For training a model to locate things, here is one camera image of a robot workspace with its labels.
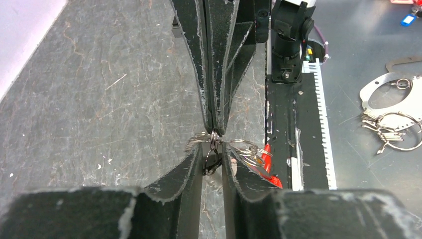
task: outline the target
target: key ring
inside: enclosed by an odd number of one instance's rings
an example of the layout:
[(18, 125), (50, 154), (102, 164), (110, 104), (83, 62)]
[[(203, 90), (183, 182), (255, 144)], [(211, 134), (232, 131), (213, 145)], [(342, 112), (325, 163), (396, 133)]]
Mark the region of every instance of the key ring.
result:
[[(407, 114), (405, 114), (403, 112), (385, 113), (382, 116), (379, 116), (377, 118), (376, 125), (380, 125), (381, 124), (381, 121), (384, 119), (384, 117), (385, 116), (388, 116), (388, 115), (398, 115), (398, 116), (406, 117), (406, 118), (412, 120), (413, 122), (415, 122), (415, 124), (417, 124), (419, 126), (419, 128), (421, 128), (421, 131), (422, 131), (422, 123), (419, 122), (417, 119), (413, 118), (412, 116), (407, 115)], [(385, 149), (385, 147), (387, 145), (390, 146), (391, 148), (396, 149), (396, 150), (399, 150), (399, 151), (412, 151), (412, 150), (415, 150), (415, 149), (419, 148), (422, 145), (422, 138), (421, 138), (421, 140), (419, 141), (419, 143), (416, 146), (414, 146), (414, 147), (411, 147), (411, 148), (397, 147), (397, 146), (395, 146), (395, 145), (393, 145), (393, 144), (390, 143), (390, 140), (387, 137), (385, 137), (384, 133), (381, 132), (382, 129), (384, 129), (382, 126), (377, 127), (378, 136), (380, 137), (380, 139), (382, 141), (384, 141), (384, 145), (381, 147), (380, 150), (378, 150), (377, 154), (381, 154), (384, 151), (384, 149)]]
[[(244, 143), (244, 144), (249, 144), (249, 149), (240, 149), (235, 147), (233, 144), (235, 143)], [(244, 157), (249, 157), (249, 156), (253, 156), (256, 155), (258, 153), (258, 146), (255, 143), (252, 143), (248, 140), (243, 140), (243, 139), (235, 139), (232, 140), (228, 143), (231, 147), (234, 148), (234, 150), (241, 156)]]
[(243, 156), (243, 157), (241, 157), (241, 160), (243, 162), (250, 164), (252, 166), (255, 166), (257, 168), (262, 168), (265, 165), (264, 160), (257, 154), (255, 154), (253, 156)]

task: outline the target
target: metal ring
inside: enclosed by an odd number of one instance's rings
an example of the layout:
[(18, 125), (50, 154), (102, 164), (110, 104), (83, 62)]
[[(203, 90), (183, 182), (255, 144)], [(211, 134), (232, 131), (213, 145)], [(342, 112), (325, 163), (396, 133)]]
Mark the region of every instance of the metal ring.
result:
[[(413, 122), (415, 122), (415, 124), (417, 124), (417, 125), (421, 128), (421, 131), (422, 131), (422, 123), (421, 123), (421, 122), (419, 122), (417, 119), (413, 118), (412, 116), (407, 115), (407, 114), (404, 114), (403, 112), (398, 112), (398, 113), (393, 113), (393, 112), (391, 112), (391, 113), (385, 113), (385, 114), (383, 114), (383, 115), (382, 115), (383, 117), (382, 117), (380, 120), (377, 120), (377, 124), (379, 124), (379, 123), (382, 121), (382, 119), (383, 119), (385, 116), (388, 116), (388, 115), (398, 115), (398, 116), (403, 116), (403, 117), (406, 117), (406, 118), (408, 118), (408, 119), (411, 119)], [(391, 148), (393, 148), (393, 149), (397, 149), (397, 150), (399, 150), (399, 151), (412, 151), (412, 150), (415, 150), (415, 149), (419, 148), (419, 147), (422, 145), (422, 137), (421, 137), (421, 140), (419, 141), (419, 143), (418, 143), (416, 146), (411, 147), (411, 148), (400, 148), (400, 147), (397, 147), (397, 146), (395, 146), (395, 145), (391, 144), (388, 140), (386, 140), (386, 141), (384, 141), (384, 142), (385, 142), (388, 146), (390, 146)]]
[[(250, 145), (250, 147), (249, 147), (249, 149), (241, 149), (241, 148), (237, 148), (237, 147), (235, 147), (235, 146), (233, 146), (233, 144), (234, 143), (244, 143), (244, 144), (249, 144)], [(239, 154), (239, 155), (241, 155), (241, 156), (246, 156), (246, 157), (248, 157), (248, 156), (253, 156), (253, 155), (255, 155), (255, 154), (257, 154), (258, 153), (258, 146), (255, 144), (255, 143), (252, 143), (252, 142), (250, 142), (250, 141), (248, 141), (248, 140), (243, 140), (243, 139), (235, 139), (235, 140), (232, 140), (232, 141), (230, 141), (229, 143), (228, 143), (231, 147), (233, 147), (234, 148), (234, 150)]]
[(251, 158), (251, 156), (243, 156), (241, 157), (241, 160), (246, 164), (250, 164), (255, 167), (264, 167), (265, 165), (264, 160), (259, 155), (254, 155), (253, 159)]
[(267, 152), (267, 151), (265, 151), (264, 149), (261, 149), (261, 148), (259, 148), (259, 149), (258, 149), (258, 153), (262, 153), (262, 154), (268, 155), (268, 156), (270, 156), (270, 157), (272, 157), (272, 156), (273, 156), (273, 154), (272, 154), (272, 153)]
[(218, 134), (215, 131), (211, 132), (210, 142), (211, 142), (211, 150), (217, 150), (217, 148), (218, 148)]
[[(407, 83), (406, 87), (399, 86), (399, 82), (401, 82), (401, 81), (405, 81), (405, 82)], [(405, 90), (405, 89), (407, 89), (407, 88), (409, 88), (409, 87), (411, 87), (411, 86), (412, 86), (412, 81), (410, 81), (409, 79), (406, 79), (406, 78), (401, 78), (401, 79), (398, 79), (398, 80), (396, 81), (396, 87), (397, 87), (397, 89), (399, 89), (399, 90)]]

